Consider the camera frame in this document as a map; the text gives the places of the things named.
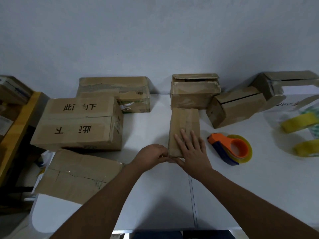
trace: hand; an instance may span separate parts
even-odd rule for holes
[[[132,165],[135,165],[137,169],[141,169],[141,172],[150,170],[155,165],[170,160],[167,157],[167,148],[159,144],[151,144],[142,148],[135,156]]]
[[[199,141],[194,131],[191,131],[190,134],[192,136],[194,145],[192,144],[191,140],[189,139],[185,131],[183,129],[181,130],[181,135],[187,147],[181,141],[177,134],[174,135],[176,142],[178,143],[184,155],[185,162],[183,162],[180,158],[172,159],[191,177],[200,180],[200,177],[204,174],[205,171],[212,169],[212,165],[206,154],[205,141],[202,138],[199,138],[199,144]]]

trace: white wall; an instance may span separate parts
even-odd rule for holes
[[[233,87],[260,71],[319,73],[319,0],[1,0],[0,73],[50,97],[83,76],[214,72]]]

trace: wooden shelf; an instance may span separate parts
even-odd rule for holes
[[[29,102],[22,107],[19,116],[0,143],[0,149],[3,156],[2,161],[0,161],[0,186],[5,179],[6,173],[10,168],[20,142],[26,133],[26,129],[30,125],[32,116],[37,110],[37,106],[41,101],[42,95],[42,92],[33,93]]]

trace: yellow tape roll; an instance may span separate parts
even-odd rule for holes
[[[235,157],[234,155],[232,155],[228,149],[225,149],[225,151],[227,152],[228,156],[233,159],[234,161],[236,161],[237,163],[246,163],[248,162],[251,157],[253,156],[253,149],[251,148],[251,145],[249,144],[249,142],[243,138],[242,136],[239,136],[239,135],[235,135],[235,134],[232,134],[232,135],[228,135],[227,136],[228,138],[238,138],[238,139],[241,139],[243,140],[247,145],[248,145],[248,155],[247,157],[244,157],[244,158],[237,158]]]
[[[299,157],[319,157],[319,139],[298,143],[293,148]]]
[[[286,133],[296,132],[319,123],[319,118],[313,112],[302,114],[281,123]]]

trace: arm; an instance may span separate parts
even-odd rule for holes
[[[182,130],[188,149],[175,135],[185,158],[174,158],[194,179],[201,182],[234,217],[250,239],[319,238],[319,232],[283,210],[233,183],[213,170],[206,154],[205,142],[191,132],[193,144]]]
[[[78,209],[50,238],[110,238],[136,181],[143,172],[167,161],[166,156],[167,149],[159,144],[141,149],[130,164]]]

